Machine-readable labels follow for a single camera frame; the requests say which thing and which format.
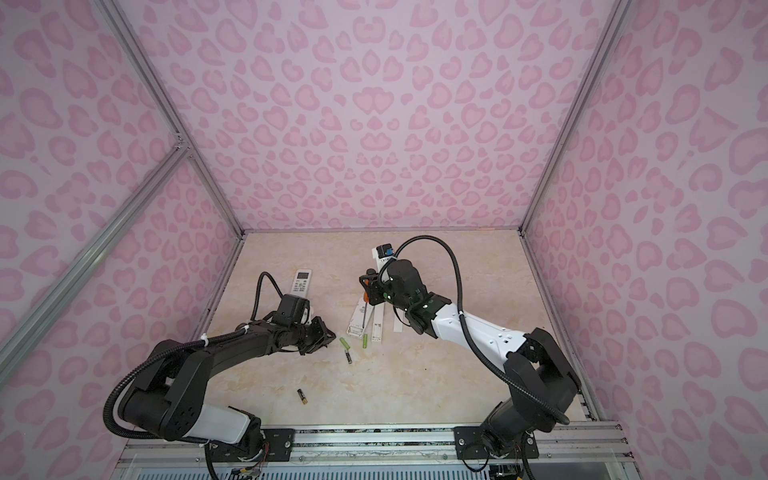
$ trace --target pink heart pattern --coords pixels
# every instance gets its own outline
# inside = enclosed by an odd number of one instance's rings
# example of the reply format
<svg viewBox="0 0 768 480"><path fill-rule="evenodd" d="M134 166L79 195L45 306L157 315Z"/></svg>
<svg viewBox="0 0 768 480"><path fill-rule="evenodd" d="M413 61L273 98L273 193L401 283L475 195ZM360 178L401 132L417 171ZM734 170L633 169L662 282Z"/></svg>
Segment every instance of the pink heart pattern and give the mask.
<svg viewBox="0 0 768 480"><path fill-rule="evenodd" d="M644 478L768 475L767 12L639 2L533 223Z"/></svg>
<svg viewBox="0 0 768 480"><path fill-rule="evenodd" d="M172 142L88 2L2 18L0 345Z"/></svg>
<svg viewBox="0 0 768 480"><path fill-rule="evenodd" d="M55 232L47 220L34 225L38 237ZM146 248L148 237L162 247ZM106 432L101 403L157 341L189 340L233 240L182 164L0 392L0 477L109 476L125 441Z"/></svg>
<svg viewBox="0 0 768 480"><path fill-rule="evenodd" d="M518 226L611 7L122 3L257 229ZM171 36L187 47L159 46ZM457 178L456 205L433 201Z"/></svg>

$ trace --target black mounting plate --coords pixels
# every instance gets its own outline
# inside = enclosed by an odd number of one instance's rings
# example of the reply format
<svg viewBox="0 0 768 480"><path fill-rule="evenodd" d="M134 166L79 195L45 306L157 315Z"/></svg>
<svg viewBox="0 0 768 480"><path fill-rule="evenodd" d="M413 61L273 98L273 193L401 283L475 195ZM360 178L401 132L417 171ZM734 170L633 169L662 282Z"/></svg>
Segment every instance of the black mounting plate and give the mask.
<svg viewBox="0 0 768 480"><path fill-rule="evenodd" d="M288 462L290 453L293 449L293 436L296 434L294 429L264 429L264 438L270 444L270 452L267 454L267 462ZM218 444L211 450L210 459L214 463L238 463L237 453L233 449L228 449L227 444Z"/></svg>
<svg viewBox="0 0 768 480"><path fill-rule="evenodd" d="M480 439L481 434L482 430L479 426L453 428L456 457L459 460L485 460L488 457L488 452L485 450ZM528 458L538 458L536 438L533 434L530 434L529 438L533 439L533 443L525 443L525 455Z"/></svg>

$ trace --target remote control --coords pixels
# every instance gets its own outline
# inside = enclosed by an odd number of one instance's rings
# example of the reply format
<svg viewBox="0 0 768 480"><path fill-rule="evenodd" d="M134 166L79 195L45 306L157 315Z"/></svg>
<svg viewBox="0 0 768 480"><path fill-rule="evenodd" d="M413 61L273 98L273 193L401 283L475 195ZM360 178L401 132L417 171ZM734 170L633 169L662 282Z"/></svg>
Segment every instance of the remote control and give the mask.
<svg viewBox="0 0 768 480"><path fill-rule="evenodd" d="M310 289L310 280L312 279L312 270L299 269L293 276L293 283L290 287L290 294L306 298L306 293Z"/></svg>

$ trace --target beige table surface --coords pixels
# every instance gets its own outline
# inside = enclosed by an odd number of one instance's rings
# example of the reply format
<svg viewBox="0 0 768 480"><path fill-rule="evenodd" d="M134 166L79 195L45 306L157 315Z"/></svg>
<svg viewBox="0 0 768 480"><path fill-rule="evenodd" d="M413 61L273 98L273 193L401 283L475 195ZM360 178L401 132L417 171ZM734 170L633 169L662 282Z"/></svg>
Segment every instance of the beige table surface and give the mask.
<svg viewBox="0 0 768 480"><path fill-rule="evenodd" d="M315 314L351 345L353 364L335 340L312 355L275 353L234 366L208 382L206 402L232 405L259 416L264 425L338 425L381 423L480 423L509 398L508 387L468 349L404 327L386 308L381 343L346 335L349 318L362 295L358 277L375 267L371 248L401 242L415 232L252 233L248 236L208 334L232 331L248 321L256 283L263 270L283 292L293 274L309 268L308 298ZM464 308L483 319L530 332L552 332L544 305L521 247L511 230L444 231L462 272ZM431 291L455 300L448 254L437 243L420 240L403 250ZM279 299L265 279L259 318ZM296 389L309 400L301 403ZM567 411L584 420L578 402Z"/></svg>

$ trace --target heart-patterned wallpaper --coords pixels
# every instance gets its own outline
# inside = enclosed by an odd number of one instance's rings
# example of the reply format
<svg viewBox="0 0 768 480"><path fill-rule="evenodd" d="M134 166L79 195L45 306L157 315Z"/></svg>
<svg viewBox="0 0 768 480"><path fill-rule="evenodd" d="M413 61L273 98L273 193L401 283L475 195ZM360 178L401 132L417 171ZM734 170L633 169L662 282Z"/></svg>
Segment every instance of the heart-patterned wallpaper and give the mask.
<svg viewBox="0 0 768 480"><path fill-rule="evenodd" d="M122 2L240 221L519 225L610 0Z"/></svg>
<svg viewBox="0 0 768 480"><path fill-rule="evenodd" d="M530 238L644 478L768 477L768 2L641 2Z"/></svg>
<svg viewBox="0 0 768 480"><path fill-rule="evenodd" d="M88 0L0 5L0 345L173 139Z"/></svg>
<svg viewBox="0 0 768 480"><path fill-rule="evenodd" d="M0 391L0 478L110 477L126 440L104 400L155 344L189 340L233 242L182 164Z"/></svg>

